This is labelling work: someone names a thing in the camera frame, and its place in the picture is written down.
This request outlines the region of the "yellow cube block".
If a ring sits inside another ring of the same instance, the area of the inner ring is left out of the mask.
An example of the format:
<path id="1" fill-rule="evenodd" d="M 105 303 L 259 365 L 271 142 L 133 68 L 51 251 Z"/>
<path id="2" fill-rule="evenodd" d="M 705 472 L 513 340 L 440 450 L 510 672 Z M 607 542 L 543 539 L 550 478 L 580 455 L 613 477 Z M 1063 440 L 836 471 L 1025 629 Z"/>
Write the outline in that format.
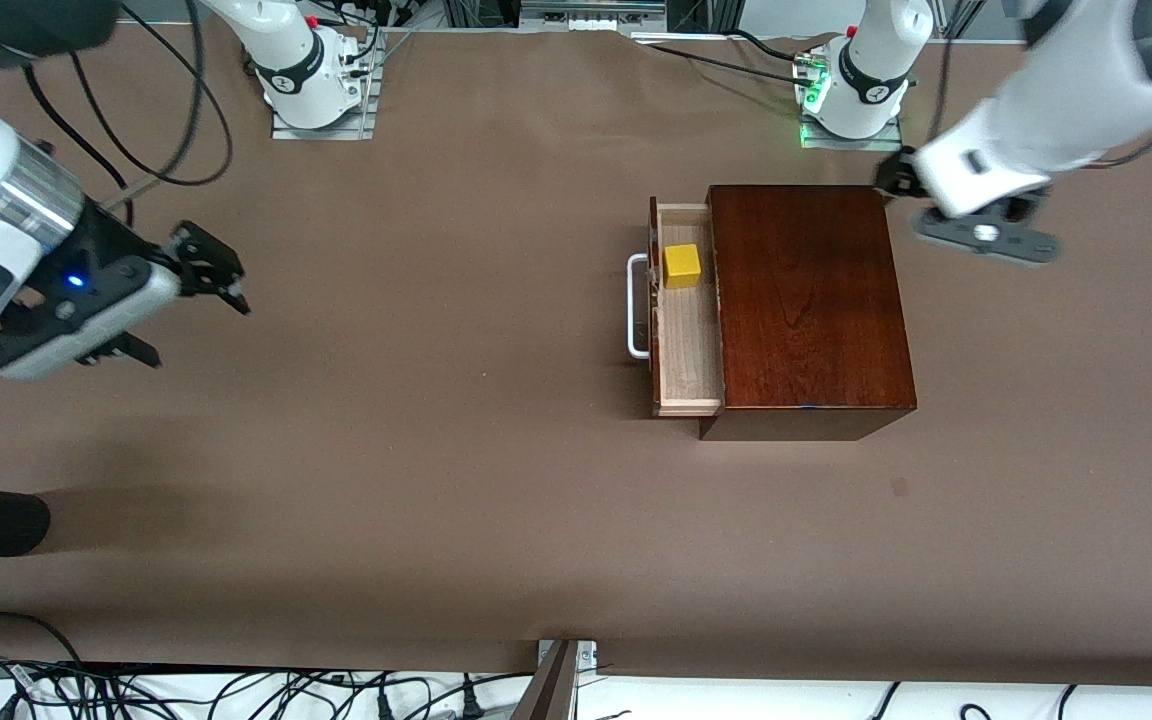
<path id="1" fill-rule="evenodd" d="M 660 260 L 664 266 L 664 287 L 667 290 L 685 290 L 700 285 L 704 264 L 698 243 L 664 247 Z"/>

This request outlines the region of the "wooden drawer with white handle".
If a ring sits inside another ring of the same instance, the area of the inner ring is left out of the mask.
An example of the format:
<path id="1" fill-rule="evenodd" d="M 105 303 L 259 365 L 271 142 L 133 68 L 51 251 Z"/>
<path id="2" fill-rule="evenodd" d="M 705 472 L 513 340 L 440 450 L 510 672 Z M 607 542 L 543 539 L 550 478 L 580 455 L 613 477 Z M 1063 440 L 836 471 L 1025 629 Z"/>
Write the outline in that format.
<path id="1" fill-rule="evenodd" d="M 626 351 L 649 370 L 655 418 L 703 419 L 723 407 L 717 253 L 704 202 L 649 200 L 647 240 L 623 265 Z M 664 287 L 664 247 L 698 243 L 699 286 Z"/>

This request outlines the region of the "dark wooden drawer cabinet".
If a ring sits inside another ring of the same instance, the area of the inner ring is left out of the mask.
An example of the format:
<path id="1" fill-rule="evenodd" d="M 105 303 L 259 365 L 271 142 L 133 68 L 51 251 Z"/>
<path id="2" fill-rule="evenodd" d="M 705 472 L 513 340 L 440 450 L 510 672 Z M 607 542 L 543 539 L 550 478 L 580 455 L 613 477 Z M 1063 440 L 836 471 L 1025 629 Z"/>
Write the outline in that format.
<path id="1" fill-rule="evenodd" d="M 856 441 L 918 406 L 890 223 L 859 184 L 714 184 L 722 395 L 703 441 Z"/>

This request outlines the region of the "brown table cover sheet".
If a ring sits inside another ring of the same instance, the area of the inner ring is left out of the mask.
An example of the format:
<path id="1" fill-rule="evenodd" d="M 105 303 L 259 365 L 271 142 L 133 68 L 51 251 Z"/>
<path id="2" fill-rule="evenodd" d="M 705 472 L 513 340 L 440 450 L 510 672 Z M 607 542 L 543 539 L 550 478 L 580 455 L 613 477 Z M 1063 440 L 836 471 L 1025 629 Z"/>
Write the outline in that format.
<path id="1" fill-rule="evenodd" d="M 0 488 L 58 529 L 0 611 L 90 661 L 1152 685 L 1152 152 L 1061 179 L 1020 266 L 888 209 L 914 414 L 700 441 L 626 353 L 650 197 L 858 183 L 791 94 L 613 33 L 399 46 L 376 137 L 278 142 L 227 28 L 236 159 L 143 196 L 247 266 L 251 314 L 142 324 L 159 369 L 0 378 Z"/>

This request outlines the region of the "grey metal bar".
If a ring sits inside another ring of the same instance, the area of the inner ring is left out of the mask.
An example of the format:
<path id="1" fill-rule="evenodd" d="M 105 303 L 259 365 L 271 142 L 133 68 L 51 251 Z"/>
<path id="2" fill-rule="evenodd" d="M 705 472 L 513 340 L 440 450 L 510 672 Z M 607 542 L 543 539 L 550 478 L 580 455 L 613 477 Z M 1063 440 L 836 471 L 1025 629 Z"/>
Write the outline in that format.
<path id="1" fill-rule="evenodd" d="M 573 694 L 581 661 L 579 641 L 550 641 L 538 670 L 508 720 L 573 720 Z"/>

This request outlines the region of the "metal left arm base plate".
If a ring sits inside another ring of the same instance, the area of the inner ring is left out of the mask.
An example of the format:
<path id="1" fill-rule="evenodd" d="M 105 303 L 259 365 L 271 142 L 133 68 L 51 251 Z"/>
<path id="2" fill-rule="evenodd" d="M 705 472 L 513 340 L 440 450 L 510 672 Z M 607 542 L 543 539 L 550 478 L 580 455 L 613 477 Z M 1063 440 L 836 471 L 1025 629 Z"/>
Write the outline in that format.
<path id="1" fill-rule="evenodd" d="M 803 149 L 828 149 L 855 152 L 896 152 L 902 147 L 901 122 L 890 118 L 881 131 L 867 138 L 846 138 L 829 132 L 818 118 L 799 118 L 799 145 Z"/>

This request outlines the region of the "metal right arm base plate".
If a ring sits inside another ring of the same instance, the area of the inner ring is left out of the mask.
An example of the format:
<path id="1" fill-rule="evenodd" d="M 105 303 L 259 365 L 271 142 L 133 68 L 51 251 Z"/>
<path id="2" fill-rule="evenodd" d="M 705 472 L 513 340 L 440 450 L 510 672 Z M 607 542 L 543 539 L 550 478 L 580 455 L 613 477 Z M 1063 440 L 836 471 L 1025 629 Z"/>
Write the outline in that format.
<path id="1" fill-rule="evenodd" d="M 319 54 L 302 70 L 260 70 L 276 141 L 367 141 L 374 135 L 382 81 L 382 47 L 361 50 L 357 38 L 314 29 Z"/>

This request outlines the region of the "black frame post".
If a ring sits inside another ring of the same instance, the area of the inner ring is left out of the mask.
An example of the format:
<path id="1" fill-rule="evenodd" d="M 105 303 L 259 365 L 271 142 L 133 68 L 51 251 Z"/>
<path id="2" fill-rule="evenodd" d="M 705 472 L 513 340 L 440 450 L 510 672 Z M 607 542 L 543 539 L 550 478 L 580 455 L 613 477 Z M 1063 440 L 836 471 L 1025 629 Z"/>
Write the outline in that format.
<path id="1" fill-rule="evenodd" d="M 717 35 L 736 29 L 746 0 L 666 0 L 670 33 Z"/>

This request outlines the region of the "small metal edge bracket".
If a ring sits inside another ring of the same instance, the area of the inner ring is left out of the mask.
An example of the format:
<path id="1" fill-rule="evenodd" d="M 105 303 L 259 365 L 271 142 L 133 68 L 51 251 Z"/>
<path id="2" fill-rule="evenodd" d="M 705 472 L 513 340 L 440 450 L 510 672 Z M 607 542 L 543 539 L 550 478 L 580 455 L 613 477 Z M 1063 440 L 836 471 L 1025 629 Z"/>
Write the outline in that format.
<path id="1" fill-rule="evenodd" d="M 538 666 L 545 661 L 545 657 L 550 655 L 550 647 L 554 646 L 556 641 L 544 639 L 538 643 Z M 596 647 L 594 641 L 575 641 L 575 646 L 577 651 L 576 669 L 577 673 L 590 673 L 590 670 L 596 670 L 598 667 L 598 647 Z"/>

